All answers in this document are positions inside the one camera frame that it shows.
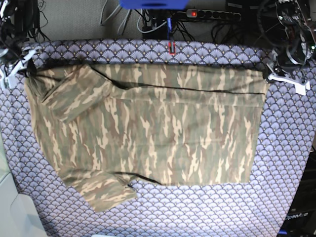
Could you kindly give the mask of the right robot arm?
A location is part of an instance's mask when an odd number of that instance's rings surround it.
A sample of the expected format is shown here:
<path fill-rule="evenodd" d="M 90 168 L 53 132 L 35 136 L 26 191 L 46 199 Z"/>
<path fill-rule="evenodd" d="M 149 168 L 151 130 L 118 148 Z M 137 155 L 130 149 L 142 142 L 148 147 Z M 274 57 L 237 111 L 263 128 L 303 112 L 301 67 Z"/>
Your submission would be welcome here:
<path fill-rule="evenodd" d="M 18 75 L 36 71 L 33 63 L 35 49 L 23 49 L 29 32 L 40 23 L 36 0 L 2 0 L 0 2 L 0 87 L 13 89 Z"/>

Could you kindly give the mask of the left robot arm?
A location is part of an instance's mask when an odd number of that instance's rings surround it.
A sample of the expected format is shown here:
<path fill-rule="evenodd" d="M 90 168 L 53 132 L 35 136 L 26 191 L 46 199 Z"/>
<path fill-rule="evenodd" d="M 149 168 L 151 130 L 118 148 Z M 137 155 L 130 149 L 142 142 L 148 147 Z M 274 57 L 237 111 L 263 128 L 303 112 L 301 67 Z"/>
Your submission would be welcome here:
<path fill-rule="evenodd" d="M 270 3 L 275 6 L 272 16 L 284 30 L 284 37 L 279 42 L 268 37 L 268 30 L 263 25 L 263 16 Z M 273 47 L 272 58 L 263 71 L 264 80 L 289 83 L 297 94 L 306 95 L 311 85 L 304 76 L 304 69 L 309 66 L 308 60 L 316 57 L 316 22 L 311 17 L 311 2 L 263 0 L 256 19 L 261 36 Z"/>

